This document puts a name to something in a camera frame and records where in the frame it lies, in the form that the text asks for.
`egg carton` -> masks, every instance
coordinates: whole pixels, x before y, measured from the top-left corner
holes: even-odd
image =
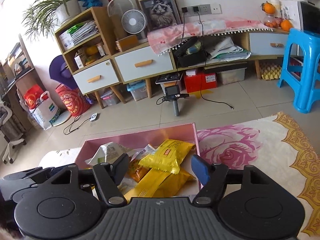
[[[264,80],[280,79],[282,67],[270,62],[260,64],[260,75]]]

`red bucket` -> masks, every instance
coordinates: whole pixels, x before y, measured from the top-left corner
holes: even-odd
[[[83,114],[91,106],[84,98],[79,88],[72,90],[63,84],[60,84],[57,86],[56,92],[59,94],[61,100],[72,116]]]
[[[41,95],[43,93],[44,93],[44,91],[37,84],[32,86],[32,88],[30,88],[25,93],[25,95],[23,97],[24,97],[25,103],[29,107],[29,109],[36,108],[37,100],[41,97]]]

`picture frame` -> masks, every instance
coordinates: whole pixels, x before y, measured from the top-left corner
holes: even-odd
[[[135,0],[148,19],[148,30],[153,31],[181,24],[175,0]]]

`drawer handle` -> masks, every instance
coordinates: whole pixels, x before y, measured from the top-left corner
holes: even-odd
[[[146,60],[146,61],[142,61],[139,63],[134,64],[135,67],[144,67],[144,66],[148,66],[153,62],[153,59],[150,60]]]
[[[101,75],[93,77],[93,78],[90,78],[90,79],[87,80],[87,82],[88,83],[93,83],[93,82],[96,82],[96,81],[100,80],[100,78],[101,78]]]
[[[282,43],[270,43],[270,46],[273,48],[283,48],[284,45]]]

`wooden cabinet leg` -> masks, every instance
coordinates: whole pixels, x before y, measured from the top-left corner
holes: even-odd
[[[101,107],[101,109],[103,109],[103,108],[104,108],[104,106],[103,106],[103,102],[102,102],[102,99],[101,99],[101,97],[100,97],[100,95],[99,95],[98,91],[95,91],[94,95],[95,95],[96,99],[98,100],[98,104],[99,104],[99,106]]]
[[[152,89],[151,89],[151,81],[150,81],[150,78],[146,78],[145,81],[146,81],[146,84],[147,84],[148,98],[152,98]]]
[[[127,101],[125,101],[124,97],[121,95],[121,93],[119,92],[119,90],[116,88],[116,86],[112,86],[110,87],[112,89],[112,91],[116,94],[116,96],[120,99],[120,101],[122,103],[126,103]]]
[[[261,79],[259,60],[255,60],[255,61],[254,61],[254,64],[256,65],[257,78],[258,78],[258,79]]]

